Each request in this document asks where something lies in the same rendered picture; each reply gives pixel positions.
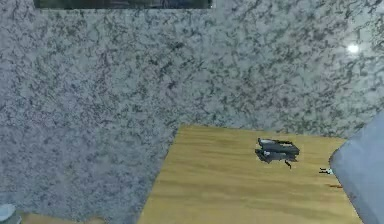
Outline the light wooden table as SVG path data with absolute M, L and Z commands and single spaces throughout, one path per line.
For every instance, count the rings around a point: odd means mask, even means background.
M 264 163 L 259 138 L 289 140 L 297 161 Z M 137 224 L 363 224 L 325 174 L 340 138 L 181 126 Z

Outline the pale round dish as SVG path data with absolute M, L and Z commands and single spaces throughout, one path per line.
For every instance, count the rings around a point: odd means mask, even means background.
M 13 204 L 0 205 L 0 222 L 6 221 L 15 213 L 16 207 Z

